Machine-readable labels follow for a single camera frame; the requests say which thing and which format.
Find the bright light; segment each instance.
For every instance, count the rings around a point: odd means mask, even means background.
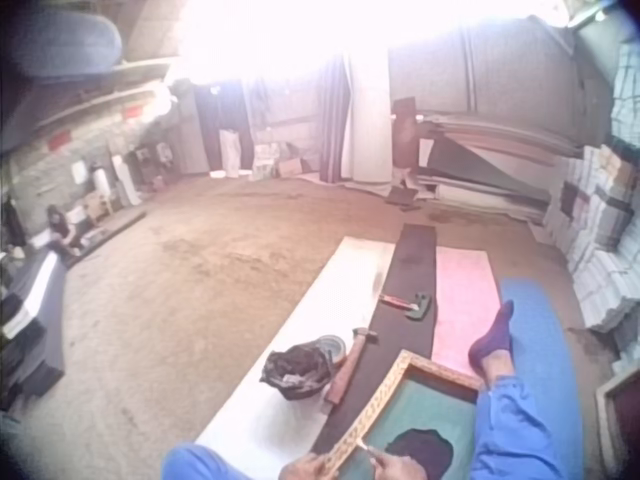
[[[142,112],[142,121],[149,123],[156,118],[166,115],[171,111],[171,92],[163,83],[154,85],[153,94],[155,98],[151,103],[144,106]]]
[[[556,27],[569,20],[564,0],[189,0],[180,54],[194,83],[291,78],[351,49],[530,15]]]

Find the wooden frame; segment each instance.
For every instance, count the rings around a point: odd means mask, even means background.
[[[613,397],[638,376],[640,376],[640,366],[616,375],[596,390],[600,449],[605,470],[611,477],[618,476],[627,457],[627,447],[620,433]]]
[[[331,478],[349,458],[356,448],[356,442],[363,438],[374,425],[379,415],[393,397],[396,389],[412,371],[425,374],[437,379],[440,383],[448,384],[458,389],[462,388],[475,400],[478,391],[482,388],[482,381],[464,373],[438,365],[420,355],[402,350],[393,366],[387,373],[376,392],[367,403],[364,410],[358,415],[351,428],[343,435],[338,443],[329,452],[325,463],[325,474]]]

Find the teal canvas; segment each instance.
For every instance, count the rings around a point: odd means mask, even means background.
[[[369,433],[367,445],[384,450],[396,436],[412,428],[435,429],[453,445],[453,461],[444,480],[467,480],[473,455],[476,406],[411,378],[404,379]],[[340,478],[373,478],[369,457],[356,448],[340,468]]]

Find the blue pants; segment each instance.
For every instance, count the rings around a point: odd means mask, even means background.
[[[533,398],[517,377],[502,377],[478,397],[472,480],[565,478],[549,431]],[[217,453],[199,445],[169,452],[163,480],[249,480]]]

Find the blue mat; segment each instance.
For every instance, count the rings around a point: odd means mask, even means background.
[[[502,301],[513,300],[513,356],[518,375],[551,431],[566,478],[584,477],[582,413],[578,385],[560,321],[544,290],[530,280],[500,282]]]

